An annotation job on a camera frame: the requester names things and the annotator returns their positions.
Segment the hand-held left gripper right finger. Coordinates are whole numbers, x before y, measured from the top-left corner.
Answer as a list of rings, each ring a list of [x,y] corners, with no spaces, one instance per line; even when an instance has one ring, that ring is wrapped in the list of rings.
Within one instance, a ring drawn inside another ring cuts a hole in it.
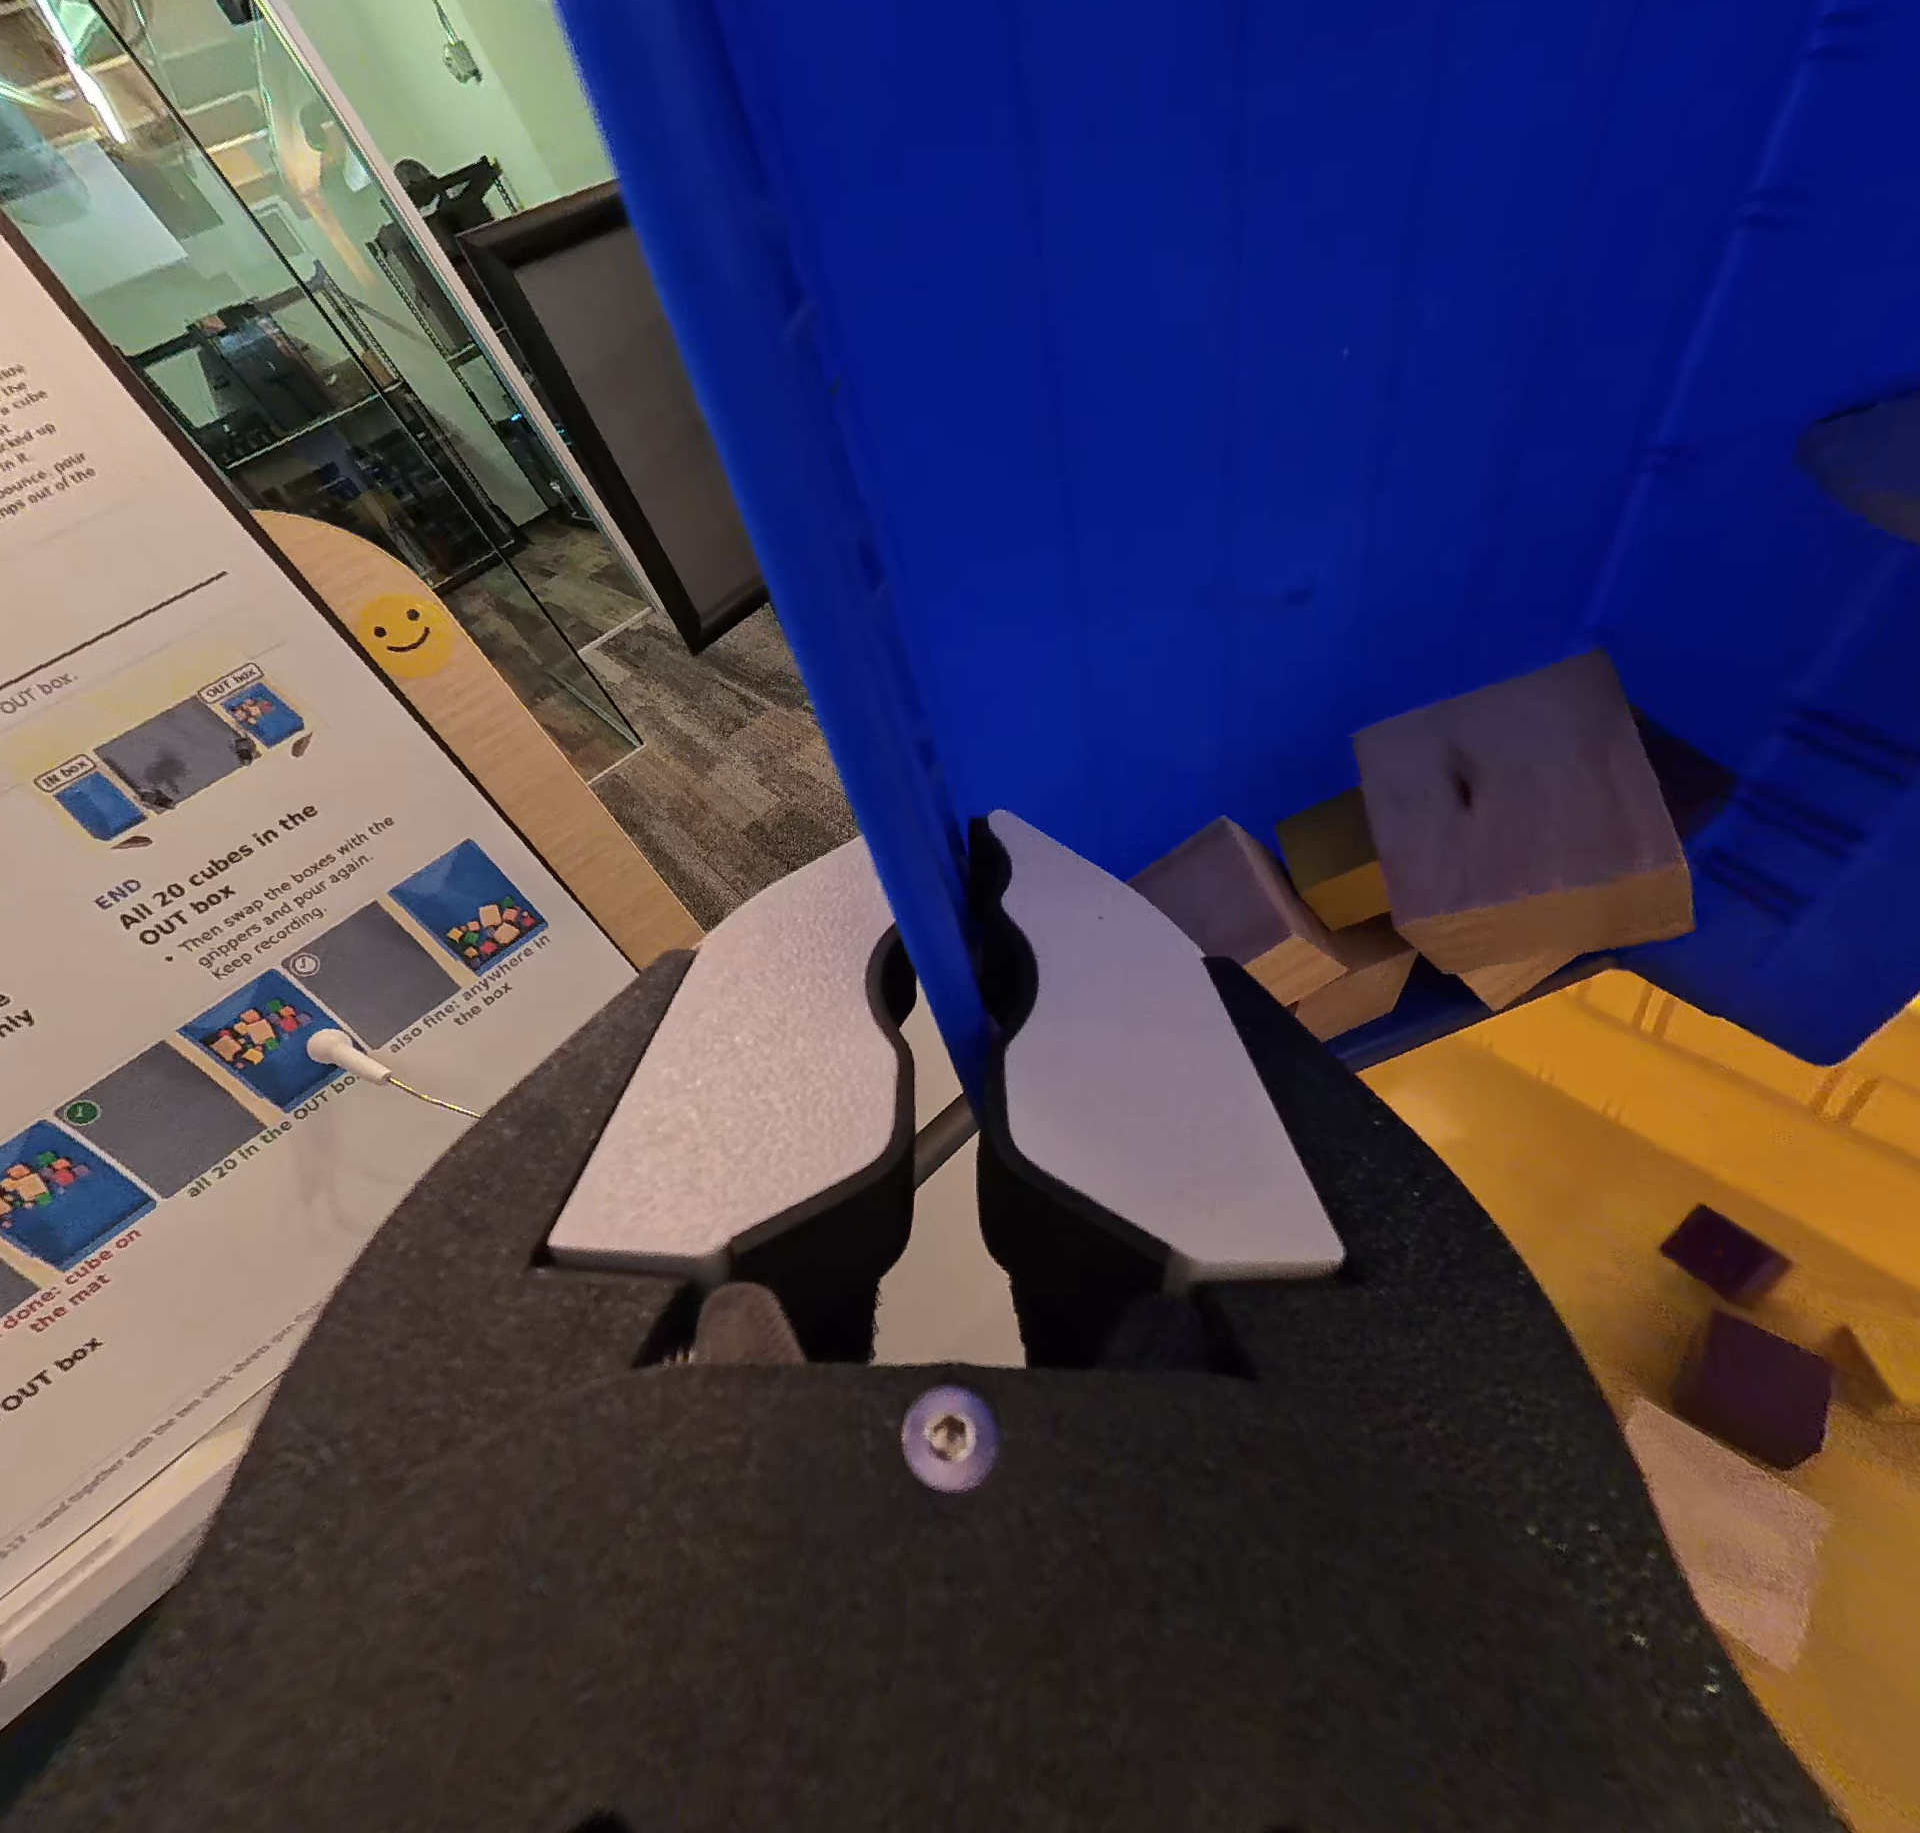
[[[973,880],[1011,1166],[1175,1279],[1340,1269],[1344,1243],[1204,949],[1011,808],[973,820]]]

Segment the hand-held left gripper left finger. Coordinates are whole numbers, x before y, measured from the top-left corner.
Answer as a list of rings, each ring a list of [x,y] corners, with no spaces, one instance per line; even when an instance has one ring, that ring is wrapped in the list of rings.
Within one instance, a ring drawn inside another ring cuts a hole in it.
[[[902,951],[863,838],[721,921],[693,955],[547,1251],[721,1275],[915,1156]]]

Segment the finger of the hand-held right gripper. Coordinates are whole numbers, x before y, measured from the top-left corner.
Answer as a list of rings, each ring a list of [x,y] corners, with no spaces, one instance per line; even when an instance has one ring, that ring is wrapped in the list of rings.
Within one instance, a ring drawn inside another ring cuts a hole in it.
[[[1827,500],[1917,545],[1917,393],[1810,425],[1800,468]]]

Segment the yellow plastic box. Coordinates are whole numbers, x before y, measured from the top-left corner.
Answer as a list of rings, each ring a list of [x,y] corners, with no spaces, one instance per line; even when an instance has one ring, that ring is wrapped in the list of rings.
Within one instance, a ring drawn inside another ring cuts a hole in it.
[[[1850,1824],[1917,1830],[1917,1004],[1814,1067],[1597,974],[1364,1077],[1550,1291],[1790,1752]],[[1788,1257],[1749,1320],[1833,1367],[1796,1469],[1676,1417],[1735,1311],[1663,1255],[1697,1204]]]

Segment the pile of coloured wooden cubes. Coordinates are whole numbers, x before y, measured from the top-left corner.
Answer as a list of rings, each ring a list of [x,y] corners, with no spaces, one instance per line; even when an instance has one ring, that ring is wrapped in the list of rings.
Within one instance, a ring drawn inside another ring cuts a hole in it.
[[[1360,788],[1286,820],[1276,850],[1218,815],[1131,880],[1320,1036],[1379,1031],[1420,955],[1505,1015],[1613,929],[1645,945],[1696,923],[1676,794],[1703,807],[1716,774],[1652,739],[1597,651],[1370,724],[1356,763]],[[1663,1255],[1735,1304],[1676,1371],[1682,1421],[1772,1469],[1810,1462],[1833,1367],[1749,1320],[1788,1257],[1710,1204]]]

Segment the blue plastic box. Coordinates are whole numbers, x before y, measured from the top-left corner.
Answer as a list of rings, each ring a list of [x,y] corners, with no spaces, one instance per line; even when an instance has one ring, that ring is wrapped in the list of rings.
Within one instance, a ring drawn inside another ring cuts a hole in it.
[[[966,823],[1117,878],[1597,645],[1732,774],[1632,965],[1917,1003],[1917,0],[557,0],[955,1072]]]

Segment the instruction sign on stand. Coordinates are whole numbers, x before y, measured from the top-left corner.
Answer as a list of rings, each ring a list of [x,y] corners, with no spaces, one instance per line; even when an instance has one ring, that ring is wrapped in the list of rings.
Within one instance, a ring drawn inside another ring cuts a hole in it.
[[[252,525],[350,636],[375,595],[432,595],[411,565],[346,529],[279,510],[252,510]],[[704,927],[465,628],[445,669],[390,680],[635,965],[700,945]]]

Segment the yellow smiley sticker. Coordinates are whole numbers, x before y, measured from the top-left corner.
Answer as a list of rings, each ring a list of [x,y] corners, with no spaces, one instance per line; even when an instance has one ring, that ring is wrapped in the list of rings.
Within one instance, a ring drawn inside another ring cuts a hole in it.
[[[352,613],[352,636],[397,680],[434,678],[457,661],[460,628],[434,595],[386,593]]]

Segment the black framed sign stand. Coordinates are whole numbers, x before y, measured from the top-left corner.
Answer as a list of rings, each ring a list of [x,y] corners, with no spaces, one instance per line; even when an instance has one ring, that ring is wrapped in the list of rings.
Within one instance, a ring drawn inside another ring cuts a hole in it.
[[[766,584],[620,187],[460,245],[661,609],[704,651],[766,605]]]

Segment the printed instruction sheet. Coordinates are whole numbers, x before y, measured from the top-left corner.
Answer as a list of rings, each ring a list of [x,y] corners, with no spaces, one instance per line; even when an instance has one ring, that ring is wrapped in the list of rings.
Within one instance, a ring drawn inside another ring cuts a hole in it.
[[[5,234],[5,1595],[631,976]]]

